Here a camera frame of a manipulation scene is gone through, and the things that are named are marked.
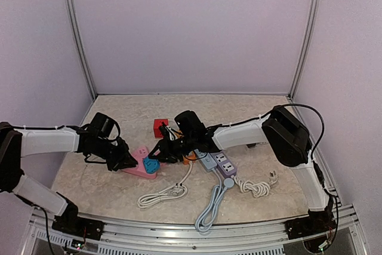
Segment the pink triangular socket base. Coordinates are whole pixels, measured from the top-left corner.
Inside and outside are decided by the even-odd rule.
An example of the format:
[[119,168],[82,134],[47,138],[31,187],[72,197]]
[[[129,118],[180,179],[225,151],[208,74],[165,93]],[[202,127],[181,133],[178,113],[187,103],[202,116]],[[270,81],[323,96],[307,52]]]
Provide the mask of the pink triangular socket base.
[[155,174],[147,174],[144,166],[143,166],[143,159],[148,157],[149,151],[146,146],[140,146],[138,149],[136,149],[132,156],[137,160],[138,164],[135,168],[126,168],[123,170],[123,172],[132,174],[135,176],[139,176],[145,179],[155,179],[157,176],[157,172]]

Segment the blue square plug adapter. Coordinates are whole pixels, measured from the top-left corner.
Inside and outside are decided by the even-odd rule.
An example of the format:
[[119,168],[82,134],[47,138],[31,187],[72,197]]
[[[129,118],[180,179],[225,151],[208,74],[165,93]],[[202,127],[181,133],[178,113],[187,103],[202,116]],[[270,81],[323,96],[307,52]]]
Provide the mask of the blue square plug adapter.
[[143,159],[143,166],[147,174],[155,174],[161,167],[157,159],[146,157]]

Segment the red cube plug adapter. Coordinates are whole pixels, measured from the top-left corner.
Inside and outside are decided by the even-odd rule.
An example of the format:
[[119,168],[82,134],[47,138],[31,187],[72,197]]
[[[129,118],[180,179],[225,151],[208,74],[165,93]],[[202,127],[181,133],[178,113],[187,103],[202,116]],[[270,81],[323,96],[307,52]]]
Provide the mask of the red cube plug adapter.
[[170,134],[167,130],[168,119],[155,119],[153,124],[153,132],[156,139],[169,137]]

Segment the orange power strip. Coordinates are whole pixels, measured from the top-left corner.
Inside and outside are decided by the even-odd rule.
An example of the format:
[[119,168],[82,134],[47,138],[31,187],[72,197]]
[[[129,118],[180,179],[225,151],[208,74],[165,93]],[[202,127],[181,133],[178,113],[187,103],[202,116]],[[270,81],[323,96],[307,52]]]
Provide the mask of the orange power strip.
[[[178,138],[181,138],[183,134],[180,131],[175,130],[175,133]],[[196,159],[196,154],[194,151],[189,152],[187,155],[183,155],[183,164],[189,165],[191,161]]]

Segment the light blue power strip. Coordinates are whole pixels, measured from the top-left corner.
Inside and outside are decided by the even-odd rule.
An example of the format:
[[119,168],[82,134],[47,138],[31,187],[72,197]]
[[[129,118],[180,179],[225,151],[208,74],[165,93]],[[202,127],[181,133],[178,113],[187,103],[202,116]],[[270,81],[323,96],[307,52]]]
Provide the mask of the light blue power strip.
[[217,163],[210,153],[201,152],[198,149],[194,150],[196,161],[200,162],[206,172],[212,172],[217,168]]

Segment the purple power strip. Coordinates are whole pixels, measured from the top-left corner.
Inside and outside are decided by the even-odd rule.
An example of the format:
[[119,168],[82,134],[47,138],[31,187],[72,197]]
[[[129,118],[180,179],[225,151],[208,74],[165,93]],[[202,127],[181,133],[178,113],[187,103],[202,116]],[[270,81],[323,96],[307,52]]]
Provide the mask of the purple power strip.
[[214,161],[217,163],[217,169],[224,178],[231,178],[237,173],[236,166],[226,156],[224,152],[217,152],[211,154]]

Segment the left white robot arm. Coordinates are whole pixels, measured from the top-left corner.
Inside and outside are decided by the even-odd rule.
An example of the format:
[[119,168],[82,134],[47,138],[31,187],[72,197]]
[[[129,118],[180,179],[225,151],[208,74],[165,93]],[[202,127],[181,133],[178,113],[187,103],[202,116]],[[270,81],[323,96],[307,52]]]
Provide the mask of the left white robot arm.
[[93,121],[81,127],[62,125],[54,128],[15,127],[1,123],[1,192],[13,193],[56,217],[71,234],[84,225],[77,216],[78,208],[63,195],[48,189],[27,176],[21,169],[21,159],[46,153],[81,153],[85,158],[95,155],[109,171],[134,168],[138,162],[120,136],[110,139],[119,125],[112,119]]

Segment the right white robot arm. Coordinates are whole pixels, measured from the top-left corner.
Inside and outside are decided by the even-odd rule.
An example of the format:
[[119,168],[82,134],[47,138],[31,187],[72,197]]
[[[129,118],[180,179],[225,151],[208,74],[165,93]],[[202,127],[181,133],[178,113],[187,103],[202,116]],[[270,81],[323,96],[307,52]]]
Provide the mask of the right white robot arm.
[[164,136],[149,153],[149,158],[176,163],[195,149],[214,153],[236,146],[267,143],[276,159],[296,176],[310,215],[305,227],[316,234],[328,224],[335,200],[327,191],[324,175],[315,161],[313,153],[317,146],[311,142],[309,130],[287,108],[288,105],[277,105],[255,118],[210,127],[206,127],[194,111],[186,110],[175,118],[180,137],[172,140],[167,129],[161,127]]

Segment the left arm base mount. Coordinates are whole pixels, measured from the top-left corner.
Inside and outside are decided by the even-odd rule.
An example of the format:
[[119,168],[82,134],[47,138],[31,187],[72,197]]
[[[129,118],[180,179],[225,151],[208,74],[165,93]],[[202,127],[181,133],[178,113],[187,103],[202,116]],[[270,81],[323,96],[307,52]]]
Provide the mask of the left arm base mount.
[[52,229],[65,234],[99,241],[105,223],[100,220],[78,216],[78,207],[68,204],[61,216],[54,216]]

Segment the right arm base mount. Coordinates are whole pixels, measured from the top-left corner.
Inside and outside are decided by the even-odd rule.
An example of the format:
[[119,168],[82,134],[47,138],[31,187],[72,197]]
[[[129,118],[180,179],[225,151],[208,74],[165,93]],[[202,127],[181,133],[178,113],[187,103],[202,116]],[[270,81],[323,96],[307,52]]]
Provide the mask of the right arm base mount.
[[297,239],[328,232],[336,222],[331,211],[308,211],[308,216],[287,220],[285,228],[288,239]]

